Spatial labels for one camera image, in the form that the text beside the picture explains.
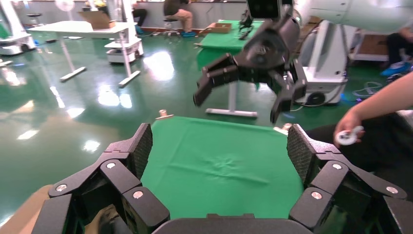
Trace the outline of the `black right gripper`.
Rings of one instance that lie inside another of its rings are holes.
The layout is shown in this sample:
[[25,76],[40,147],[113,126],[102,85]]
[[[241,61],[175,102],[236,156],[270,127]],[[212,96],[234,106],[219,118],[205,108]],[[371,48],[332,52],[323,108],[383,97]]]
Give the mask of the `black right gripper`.
[[226,53],[202,68],[193,95],[195,106],[200,107],[212,89],[235,81],[269,82],[276,94],[270,111],[275,124],[282,112],[289,112],[294,102],[306,94],[307,78],[298,59],[292,60],[300,36],[296,18],[286,14],[278,21],[265,21],[237,55],[237,64]]

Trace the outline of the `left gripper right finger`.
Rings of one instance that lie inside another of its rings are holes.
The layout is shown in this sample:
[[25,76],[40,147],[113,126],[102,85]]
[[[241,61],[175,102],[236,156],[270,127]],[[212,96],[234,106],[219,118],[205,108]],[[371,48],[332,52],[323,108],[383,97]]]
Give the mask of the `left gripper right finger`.
[[304,185],[289,218],[311,233],[322,233],[334,207],[355,216],[372,234],[412,233],[413,204],[407,193],[356,167],[334,145],[311,139],[293,124],[287,154]]

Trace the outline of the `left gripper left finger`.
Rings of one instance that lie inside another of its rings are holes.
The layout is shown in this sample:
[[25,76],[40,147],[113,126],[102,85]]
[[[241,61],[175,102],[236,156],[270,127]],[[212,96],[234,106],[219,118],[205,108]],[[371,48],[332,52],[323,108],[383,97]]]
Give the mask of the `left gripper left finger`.
[[151,126],[114,142],[92,165],[57,182],[48,192],[32,232],[83,234],[97,213],[113,205],[133,234],[151,234],[169,210],[141,182],[153,146]]

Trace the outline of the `operator bare hand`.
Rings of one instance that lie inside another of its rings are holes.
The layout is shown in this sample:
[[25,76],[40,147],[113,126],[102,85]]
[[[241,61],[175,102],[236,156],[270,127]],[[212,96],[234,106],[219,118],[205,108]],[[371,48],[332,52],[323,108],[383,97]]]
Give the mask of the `operator bare hand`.
[[342,131],[351,132],[355,127],[361,126],[362,117],[363,115],[358,109],[350,109],[337,123],[333,136],[335,137]]

